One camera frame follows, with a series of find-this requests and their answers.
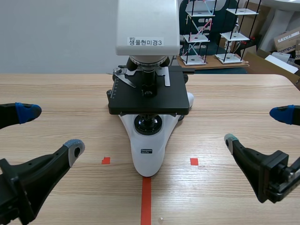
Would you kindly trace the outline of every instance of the blue gripper fingertip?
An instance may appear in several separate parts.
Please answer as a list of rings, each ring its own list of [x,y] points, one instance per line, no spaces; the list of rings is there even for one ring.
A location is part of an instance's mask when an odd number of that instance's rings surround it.
[[[34,120],[42,113],[42,109],[38,105],[29,106],[30,107],[25,107],[22,103],[19,102],[15,103],[15,109],[17,111],[20,124]]]
[[[293,124],[294,109],[294,105],[288,105],[285,107],[275,107],[271,109],[270,116],[279,122],[291,125]]]

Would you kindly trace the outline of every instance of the red tape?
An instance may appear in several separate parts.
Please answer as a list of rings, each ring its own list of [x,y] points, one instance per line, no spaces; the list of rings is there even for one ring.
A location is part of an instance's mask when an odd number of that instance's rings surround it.
[[[191,165],[199,165],[198,158],[191,158]]]
[[[101,164],[103,165],[107,165],[111,163],[111,158],[110,157],[104,157],[104,159],[102,160]]]
[[[142,178],[141,225],[151,225],[151,177]]]

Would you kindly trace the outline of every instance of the microscope stage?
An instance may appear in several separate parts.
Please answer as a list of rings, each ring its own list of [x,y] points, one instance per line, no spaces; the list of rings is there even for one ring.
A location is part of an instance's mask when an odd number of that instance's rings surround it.
[[[142,72],[125,76],[136,85],[136,88],[116,78],[109,98],[110,114],[188,114],[189,101],[183,72],[169,71],[171,84],[169,87],[165,86],[163,76],[156,75],[157,95],[155,97],[142,96]]]

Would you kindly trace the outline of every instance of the microscope base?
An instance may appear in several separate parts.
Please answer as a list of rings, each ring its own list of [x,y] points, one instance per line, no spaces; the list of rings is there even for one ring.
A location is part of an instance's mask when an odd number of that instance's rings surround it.
[[[190,108],[194,96],[187,93]],[[119,116],[125,126],[131,143],[131,154],[135,169],[144,177],[156,174],[164,160],[165,146],[174,130],[180,115],[159,115],[162,119],[161,130],[154,135],[142,135],[135,129],[134,121],[138,115]]]

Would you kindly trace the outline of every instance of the wooden table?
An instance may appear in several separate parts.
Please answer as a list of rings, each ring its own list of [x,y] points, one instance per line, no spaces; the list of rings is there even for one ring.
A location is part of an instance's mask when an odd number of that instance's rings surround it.
[[[120,119],[108,113],[105,93],[112,84],[111,75],[0,75],[0,104],[43,109],[35,121],[0,131],[0,158],[22,163],[74,138],[86,145],[33,225],[141,224],[142,177]],[[269,111],[300,105],[300,92],[279,75],[191,75],[187,90],[195,95],[193,109],[175,128],[152,177],[152,224],[299,225],[300,188],[282,202],[259,203],[224,135],[233,133],[264,154],[282,150],[293,162],[300,127],[273,120]],[[104,157],[111,157],[110,165],[101,165]],[[190,158],[199,158],[199,166]]]

